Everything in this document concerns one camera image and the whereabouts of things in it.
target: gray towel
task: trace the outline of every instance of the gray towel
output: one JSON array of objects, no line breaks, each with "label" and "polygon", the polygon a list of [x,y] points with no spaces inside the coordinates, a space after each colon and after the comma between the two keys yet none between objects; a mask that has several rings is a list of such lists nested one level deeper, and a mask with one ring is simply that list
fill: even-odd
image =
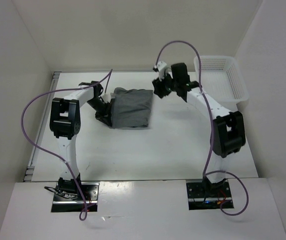
[{"label": "gray towel", "polygon": [[117,87],[112,95],[112,128],[145,128],[151,114],[153,91]]}]

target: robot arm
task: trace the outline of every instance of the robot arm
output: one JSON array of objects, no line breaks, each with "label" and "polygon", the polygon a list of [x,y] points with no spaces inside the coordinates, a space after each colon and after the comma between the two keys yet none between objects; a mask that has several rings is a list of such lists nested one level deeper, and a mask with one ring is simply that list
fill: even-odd
[{"label": "robot arm", "polygon": [[[50,130],[57,139],[60,155],[68,162],[80,185],[80,173],[76,161],[76,137],[81,127],[80,108],[88,103],[96,110],[97,119],[107,124],[110,121],[110,104],[104,103],[99,98],[103,87],[101,84],[89,87],[95,83],[97,82],[80,83],[79,87],[82,90],[74,91],[64,98],[54,98],[51,106]],[[61,163],[61,169],[57,190],[61,193],[79,194],[65,163]]]},{"label": "robot arm", "polygon": [[[246,143],[245,128],[243,116],[239,111],[231,112],[221,106],[207,92],[201,92],[197,81],[190,81],[187,67],[184,63],[177,63],[171,66],[171,77],[168,72],[166,63],[159,62],[154,70],[159,73],[159,77],[153,80],[154,94],[163,98],[171,92],[181,97],[185,102],[198,109],[205,117],[209,119],[209,113],[203,94],[206,94],[207,100],[211,107],[214,124],[214,146],[210,165],[208,170],[227,170],[228,161],[232,154],[238,152]],[[225,174],[211,174],[205,179],[209,188],[214,185],[220,185],[224,182]]]}]

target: table top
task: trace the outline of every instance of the table top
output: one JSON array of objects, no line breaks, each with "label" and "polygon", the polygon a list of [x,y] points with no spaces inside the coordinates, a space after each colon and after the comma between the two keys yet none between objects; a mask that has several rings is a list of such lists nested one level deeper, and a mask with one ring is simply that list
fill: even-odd
[{"label": "table top", "polygon": [[[81,222],[78,212],[51,213],[53,194],[44,186],[53,182],[15,184],[0,240],[114,239],[114,240],[286,240],[286,234],[269,184],[264,178],[247,178],[250,201],[239,216],[219,209],[188,210],[186,182],[101,182],[98,212]],[[246,196],[236,179],[230,179],[235,209]]]},{"label": "table top", "polygon": [[[106,72],[61,73],[56,89],[75,88],[81,82],[98,81]],[[108,92],[116,87],[153,89],[155,72],[114,72]],[[62,98],[70,92],[55,93]],[[49,102],[38,144],[59,153],[49,129]],[[110,129],[97,121],[95,110],[81,108],[81,130],[76,139],[77,164],[84,181],[132,181],[200,179],[209,150],[210,123],[175,93],[153,98],[150,124],[145,129]],[[59,159],[36,150],[32,181],[57,181]],[[229,161],[229,171],[240,178],[257,178],[248,144]]]}]

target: basket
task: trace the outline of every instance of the basket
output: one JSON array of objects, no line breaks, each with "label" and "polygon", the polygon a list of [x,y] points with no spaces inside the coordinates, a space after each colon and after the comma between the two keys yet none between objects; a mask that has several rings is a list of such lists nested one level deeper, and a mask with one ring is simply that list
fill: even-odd
[{"label": "basket", "polygon": [[[231,110],[237,103],[247,101],[247,92],[243,76],[236,60],[231,56],[201,56],[202,86],[216,101]],[[198,59],[194,58],[196,74]]]}]

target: white wall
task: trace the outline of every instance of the white wall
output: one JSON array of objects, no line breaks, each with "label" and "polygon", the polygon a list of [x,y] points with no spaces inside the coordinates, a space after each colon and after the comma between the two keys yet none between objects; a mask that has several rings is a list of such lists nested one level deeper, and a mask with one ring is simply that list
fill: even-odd
[{"label": "white wall", "polygon": [[[22,181],[31,152],[20,131],[21,111],[32,96],[49,88],[50,80],[49,68],[13,3],[0,0],[0,227],[14,182]],[[34,104],[26,118],[33,138],[43,106],[44,100]]]},{"label": "white wall", "polygon": [[286,0],[264,0],[236,54],[250,94],[248,142],[286,228]]},{"label": "white wall", "polygon": [[[202,55],[234,56],[261,0],[13,0],[50,67],[150,70],[160,48],[187,40]],[[186,46],[163,55],[188,61]]]}]

